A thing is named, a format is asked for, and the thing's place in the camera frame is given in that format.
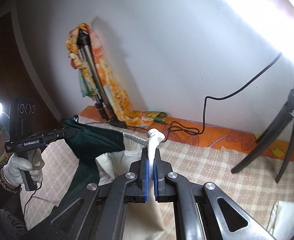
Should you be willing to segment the white gloved left hand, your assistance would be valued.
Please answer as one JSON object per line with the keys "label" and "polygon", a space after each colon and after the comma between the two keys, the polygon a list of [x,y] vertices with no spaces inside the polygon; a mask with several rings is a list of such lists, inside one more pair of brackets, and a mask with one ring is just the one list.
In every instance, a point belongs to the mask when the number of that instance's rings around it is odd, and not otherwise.
{"label": "white gloved left hand", "polygon": [[39,148],[35,149],[32,162],[14,153],[1,169],[1,178],[9,187],[15,188],[24,183],[21,172],[27,171],[34,182],[42,183],[44,165]]}

